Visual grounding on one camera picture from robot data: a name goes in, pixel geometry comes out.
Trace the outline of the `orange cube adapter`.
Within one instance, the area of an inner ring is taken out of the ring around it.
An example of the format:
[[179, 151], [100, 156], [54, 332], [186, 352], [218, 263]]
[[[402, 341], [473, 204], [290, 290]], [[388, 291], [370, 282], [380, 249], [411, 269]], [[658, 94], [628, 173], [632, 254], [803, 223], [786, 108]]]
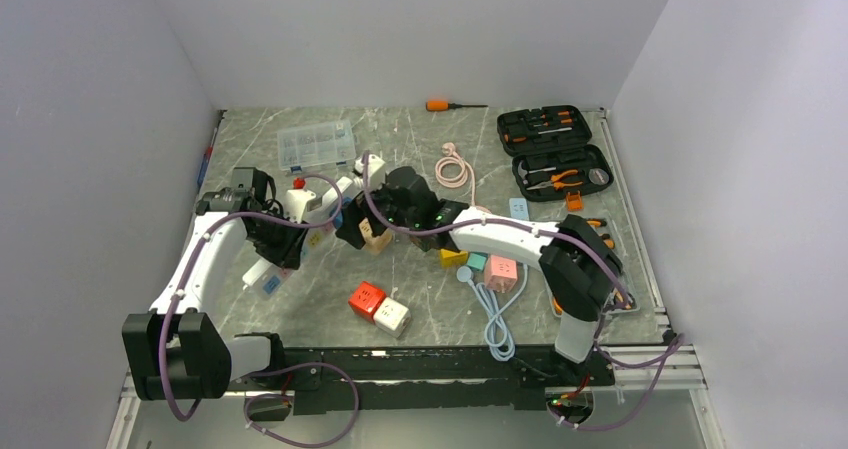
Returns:
[[394, 236], [389, 229], [375, 235], [367, 218], [363, 218], [359, 223], [359, 230], [365, 242], [363, 249], [372, 255], [379, 255], [392, 242]]

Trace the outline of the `yellow cube adapter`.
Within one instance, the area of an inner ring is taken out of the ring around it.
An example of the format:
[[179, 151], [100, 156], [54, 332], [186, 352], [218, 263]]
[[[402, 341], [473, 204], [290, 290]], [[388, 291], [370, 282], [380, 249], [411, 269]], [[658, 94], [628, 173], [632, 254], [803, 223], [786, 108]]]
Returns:
[[439, 250], [440, 265], [443, 268], [459, 267], [465, 265], [468, 261], [469, 253], [467, 251], [453, 251], [449, 249]]

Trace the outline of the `white long power strip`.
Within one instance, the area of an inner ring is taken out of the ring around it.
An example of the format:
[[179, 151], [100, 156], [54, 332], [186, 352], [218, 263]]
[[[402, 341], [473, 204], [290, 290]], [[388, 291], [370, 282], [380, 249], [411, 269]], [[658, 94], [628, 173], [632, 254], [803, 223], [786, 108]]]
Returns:
[[302, 258], [315, 249], [341, 224], [336, 212], [339, 203], [349, 201], [362, 188], [359, 177], [342, 177], [334, 188], [319, 195], [296, 178], [292, 187], [265, 210], [276, 218], [295, 223], [295, 228], [265, 220], [250, 219], [245, 224], [248, 240], [258, 260], [242, 275], [242, 288], [263, 297], [273, 295], [295, 270]]

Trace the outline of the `light blue round plug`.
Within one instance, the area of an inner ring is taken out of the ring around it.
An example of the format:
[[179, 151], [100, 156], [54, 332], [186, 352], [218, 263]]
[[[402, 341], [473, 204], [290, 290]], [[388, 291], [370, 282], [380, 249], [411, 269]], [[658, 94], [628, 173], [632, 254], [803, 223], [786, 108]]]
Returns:
[[460, 266], [456, 271], [456, 278], [461, 283], [473, 285], [474, 274], [467, 266]]

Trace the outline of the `teal cube adapter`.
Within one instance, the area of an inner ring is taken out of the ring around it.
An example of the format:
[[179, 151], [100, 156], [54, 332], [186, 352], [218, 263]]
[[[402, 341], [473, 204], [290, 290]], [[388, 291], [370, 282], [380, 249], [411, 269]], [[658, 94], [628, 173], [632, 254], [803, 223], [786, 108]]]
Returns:
[[488, 261], [488, 256], [481, 253], [470, 253], [466, 265], [473, 271], [483, 272]]

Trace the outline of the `red cube adapter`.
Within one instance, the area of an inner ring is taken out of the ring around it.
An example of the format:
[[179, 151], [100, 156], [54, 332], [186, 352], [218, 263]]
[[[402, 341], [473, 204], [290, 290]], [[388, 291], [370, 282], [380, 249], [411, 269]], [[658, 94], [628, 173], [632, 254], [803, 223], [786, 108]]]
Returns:
[[362, 281], [349, 297], [348, 305], [356, 315], [369, 323], [373, 323], [375, 314], [386, 297], [387, 295], [382, 289], [367, 281]]

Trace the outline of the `white cube adapter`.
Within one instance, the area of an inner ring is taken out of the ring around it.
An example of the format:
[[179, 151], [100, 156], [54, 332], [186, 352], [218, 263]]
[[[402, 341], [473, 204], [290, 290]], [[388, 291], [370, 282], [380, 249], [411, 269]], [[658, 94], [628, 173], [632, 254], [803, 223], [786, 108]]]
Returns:
[[376, 309], [373, 321], [378, 328], [398, 339], [410, 319], [411, 314], [407, 306], [386, 297]]

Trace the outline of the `light blue power strip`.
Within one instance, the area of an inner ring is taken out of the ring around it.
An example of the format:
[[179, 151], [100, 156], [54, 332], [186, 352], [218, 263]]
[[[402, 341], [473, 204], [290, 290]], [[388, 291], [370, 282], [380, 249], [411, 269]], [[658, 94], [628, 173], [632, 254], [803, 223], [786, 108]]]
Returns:
[[510, 198], [509, 211], [510, 217], [513, 219], [522, 221], [530, 220], [528, 202], [524, 198]]

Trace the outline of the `pink cube socket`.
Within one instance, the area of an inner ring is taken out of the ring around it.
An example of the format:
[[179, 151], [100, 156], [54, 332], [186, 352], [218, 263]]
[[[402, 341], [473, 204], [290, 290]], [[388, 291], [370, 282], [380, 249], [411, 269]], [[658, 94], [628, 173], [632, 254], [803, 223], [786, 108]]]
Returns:
[[487, 289], [507, 293], [518, 281], [517, 263], [502, 256], [490, 255], [484, 266], [483, 279]]

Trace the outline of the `black tool case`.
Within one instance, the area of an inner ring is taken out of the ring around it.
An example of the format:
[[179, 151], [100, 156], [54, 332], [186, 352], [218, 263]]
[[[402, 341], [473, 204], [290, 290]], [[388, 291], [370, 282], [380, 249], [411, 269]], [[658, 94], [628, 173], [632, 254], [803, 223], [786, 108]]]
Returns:
[[[603, 152], [591, 143], [592, 131], [586, 118], [572, 105], [503, 113], [497, 117], [496, 128], [504, 151], [512, 158], [519, 190], [531, 202], [550, 202], [568, 194], [587, 196], [606, 190], [614, 182]], [[580, 171], [583, 185], [527, 190], [570, 169]]]

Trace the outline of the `grey tool case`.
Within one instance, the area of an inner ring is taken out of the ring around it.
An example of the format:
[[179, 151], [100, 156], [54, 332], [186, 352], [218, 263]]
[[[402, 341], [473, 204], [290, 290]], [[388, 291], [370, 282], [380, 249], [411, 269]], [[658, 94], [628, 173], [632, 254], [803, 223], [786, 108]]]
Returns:
[[615, 241], [604, 219], [569, 215], [557, 225], [558, 232], [583, 243], [601, 259], [596, 262], [572, 242], [555, 239], [543, 251], [540, 267], [556, 306], [584, 322], [602, 313], [634, 312], [638, 304], [631, 292], [621, 293], [609, 278], [623, 280], [623, 263], [615, 254]]

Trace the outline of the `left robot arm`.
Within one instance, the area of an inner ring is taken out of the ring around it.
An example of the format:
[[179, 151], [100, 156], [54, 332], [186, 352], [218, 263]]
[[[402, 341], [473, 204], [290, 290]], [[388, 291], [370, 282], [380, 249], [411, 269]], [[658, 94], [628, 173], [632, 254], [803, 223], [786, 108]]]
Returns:
[[128, 315], [122, 326], [138, 397], [169, 403], [216, 399], [242, 377], [264, 389], [279, 386], [288, 371], [280, 336], [224, 339], [208, 310], [245, 243], [278, 269], [298, 269], [308, 232], [340, 214], [344, 192], [354, 185], [341, 178], [322, 196], [304, 188], [278, 195], [270, 174], [238, 167], [229, 186], [202, 195], [170, 281], [147, 311]]

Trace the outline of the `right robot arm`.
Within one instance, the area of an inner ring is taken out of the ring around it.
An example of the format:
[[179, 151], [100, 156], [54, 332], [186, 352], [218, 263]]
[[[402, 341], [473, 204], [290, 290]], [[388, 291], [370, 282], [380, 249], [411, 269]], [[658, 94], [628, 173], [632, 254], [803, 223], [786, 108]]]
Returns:
[[375, 235], [387, 230], [404, 234], [424, 252], [486, 253], [540, 271], [563, 311], [552, 373], [564, 384], [588, 373], [605, 304], [623, 285], [620, 260], [586, 219], [569, 215], [554, 223], [492, 215], [438, 197], [410, 166], [386, 172], [370, 152], [359, 157], [354, 172], [362, 183], [342, 204], [338, 238], [363, 248], [359, 225], [368, 220]]

